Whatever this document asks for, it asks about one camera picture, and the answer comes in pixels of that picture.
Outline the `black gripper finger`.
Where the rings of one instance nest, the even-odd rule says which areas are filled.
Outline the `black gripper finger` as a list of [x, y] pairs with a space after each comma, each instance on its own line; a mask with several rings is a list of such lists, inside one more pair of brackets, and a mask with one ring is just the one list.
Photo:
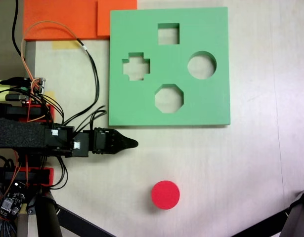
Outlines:
[[110, 140], [113, 144], [138, 144], [138, 142], [132, 138], [126, 137], [115, 129], [110, 129]]
[[123, 150], [127, 149], [133, 149], [138, 146], [138, 143], [133, 143], [133, 144], [118, 144], [114, 146], [114, 154], [117, 154]]

